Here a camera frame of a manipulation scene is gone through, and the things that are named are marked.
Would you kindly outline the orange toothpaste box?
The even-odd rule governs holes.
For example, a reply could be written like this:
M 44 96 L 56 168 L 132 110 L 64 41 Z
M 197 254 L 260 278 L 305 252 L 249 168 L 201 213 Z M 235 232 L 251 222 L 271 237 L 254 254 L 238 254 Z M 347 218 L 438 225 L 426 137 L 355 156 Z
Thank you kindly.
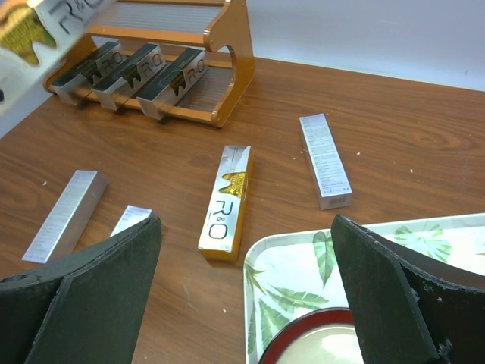
M 1 2 L 1 114 L 39 82 L 113 1 Z

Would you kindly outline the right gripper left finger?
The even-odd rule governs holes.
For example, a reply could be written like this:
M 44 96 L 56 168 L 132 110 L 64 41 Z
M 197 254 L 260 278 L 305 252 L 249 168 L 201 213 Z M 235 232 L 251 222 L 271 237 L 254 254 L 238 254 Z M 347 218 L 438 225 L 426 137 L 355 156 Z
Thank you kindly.
M 161 249 L 151 216 L 1 280 L 3 363 L 130 363 Z

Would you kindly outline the black toothpaste box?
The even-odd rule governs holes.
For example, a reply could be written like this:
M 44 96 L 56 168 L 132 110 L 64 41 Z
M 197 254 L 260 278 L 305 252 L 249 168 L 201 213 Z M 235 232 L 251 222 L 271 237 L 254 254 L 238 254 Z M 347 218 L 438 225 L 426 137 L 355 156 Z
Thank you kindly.
M 125 59 L 119 42 L 106 42 L 55 79 L 52 83 L 54 91 L 62 102 L 77 105 Z
M 187 48 L 136 93 L 143 114 L 160 121 L 208 71 L 206 51 Z
M 147 42 L 92 87 L 104 109 L 116 111 L 166 65 L 160 45 Z

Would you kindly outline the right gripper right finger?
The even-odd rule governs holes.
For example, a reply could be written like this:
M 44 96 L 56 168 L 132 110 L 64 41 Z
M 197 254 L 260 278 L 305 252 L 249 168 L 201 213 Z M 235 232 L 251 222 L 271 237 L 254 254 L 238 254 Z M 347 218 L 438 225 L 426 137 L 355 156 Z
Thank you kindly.
M 484 276 L 337 215 L 333 250 L 366 363 L 482 363 Z

